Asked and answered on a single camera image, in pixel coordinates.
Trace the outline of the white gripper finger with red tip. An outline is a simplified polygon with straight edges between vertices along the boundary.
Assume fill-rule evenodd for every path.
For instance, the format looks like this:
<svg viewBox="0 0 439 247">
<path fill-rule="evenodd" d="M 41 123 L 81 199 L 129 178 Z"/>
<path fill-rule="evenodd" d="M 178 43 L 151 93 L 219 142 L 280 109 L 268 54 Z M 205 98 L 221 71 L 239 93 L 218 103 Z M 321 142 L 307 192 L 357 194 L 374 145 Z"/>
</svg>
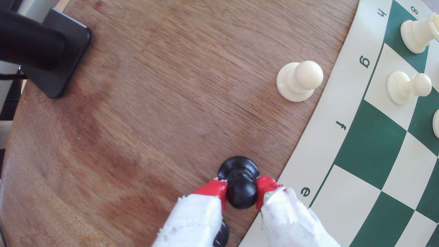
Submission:
<svg viewBox="0 0 439 247">
<path fill-rule="evenodd" d="M 189 195 L 178 198 L 159 229 L 153 247 L 225 247 L 228 226 L 226 180 L 214 178 Z"/>
<path fill-rule="evenodd" d="M 261 176 L 256 208 L 262 217 L 262 229 L 270 247 L 340 247 L 325 230 L 316 214 L 306 207 L 293 188 Z"/>
</svg>

